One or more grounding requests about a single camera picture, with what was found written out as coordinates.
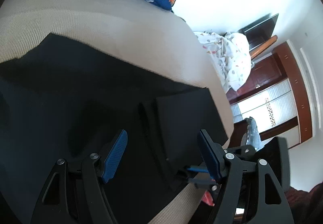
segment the television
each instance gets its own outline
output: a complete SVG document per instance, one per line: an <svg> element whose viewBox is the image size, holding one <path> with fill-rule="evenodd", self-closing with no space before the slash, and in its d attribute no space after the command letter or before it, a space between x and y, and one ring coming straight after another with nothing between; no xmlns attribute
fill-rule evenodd
<svg viewBox="0 0 323 224"><path fill-rule="evenodd" d="M251 24L241 29L241 33L244 34L248 39L249 50L252 50L253 48L271 38L278 19L278 15L279 13L261 22L257 21L254 25Z"/></svg>

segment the metal screw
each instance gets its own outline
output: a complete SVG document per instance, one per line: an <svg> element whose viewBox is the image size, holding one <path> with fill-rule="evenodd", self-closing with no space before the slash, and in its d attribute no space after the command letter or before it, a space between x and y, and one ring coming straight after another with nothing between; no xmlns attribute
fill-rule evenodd
<svg viewBox="0 0 323 224"><path fill-rule="evenodd" d="M64 164L64 162L65 162L65 159L60 158L60 159L57 160L57 165L62 165L62 164Z"/></svg>
<svg viewBox="0 0 323 224"><path fill-rule="evenodd" d="M97 159L99 157L99 154L98 153L92 153L90 154L90 158L91 159Z"/></svg>
<svg viewBox="0 0 323 224"><path fill-rule="evenodd" d="M227 154L225 155L225 157L226 157L227 159L234 159L234 158L235 158L235 155L234 155L234 154L231 154L231 153L227 153Z"/></svg>
<svg viewBox="0 0 323 224"><path fill-rule="evenodd" d="M263 166L267 165L267 161L265 159L260 159L259 163Z"/></svg>

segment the blue gripper pad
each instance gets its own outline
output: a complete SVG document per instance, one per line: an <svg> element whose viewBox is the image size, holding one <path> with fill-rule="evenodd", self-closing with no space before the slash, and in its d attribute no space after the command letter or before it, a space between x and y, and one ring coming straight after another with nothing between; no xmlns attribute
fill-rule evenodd
<svg viewBox="0 0 323 224"><path fill-rule="evenodd" d="M113 147L111 148L107 158L104 161L104 173L101 177L104 184L114 177L117 171L122 155L128 143L128 135L122 130Z"/></svg>
<svg viewBox="0 0 323 224"><path fill-rule="evenodd" d="M200 149L201 155L209 171L210 177L215 181L220 181L222 179L220 171L220 162L214 154L214 149L216 149L216 144L213 143L211 137L203 130L197 135L197 144Z"/></svg>

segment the black garment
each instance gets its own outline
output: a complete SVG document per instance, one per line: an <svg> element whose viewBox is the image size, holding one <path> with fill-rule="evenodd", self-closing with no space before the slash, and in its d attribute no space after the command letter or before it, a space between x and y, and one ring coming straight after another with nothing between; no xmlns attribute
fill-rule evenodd
<svg viewBox="0 0 323 224"><path fill-rule="evenodd" d="M58 158L83 159L125 129L128 145L106 195L120 224L147 223L185 183L164 180L138 106L194 90L201 89L49 34L24 57L0 64L1 193L29 223ZM223 132L218 115L213 121Z"/></svg>

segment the beige textured surface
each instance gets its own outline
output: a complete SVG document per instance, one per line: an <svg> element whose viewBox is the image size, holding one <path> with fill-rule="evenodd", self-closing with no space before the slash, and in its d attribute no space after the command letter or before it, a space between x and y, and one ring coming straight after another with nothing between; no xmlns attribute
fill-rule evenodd
<svg viewBox="0 0 323 224"><path fill-rule="evenodd" d="M174 81L208 87L231 136L232 113L215 69L191 29L173 13L143 0L5 0L0 62L23 56L50 32ZM151 223L187 223L202 195L187 185Z"/></svg>

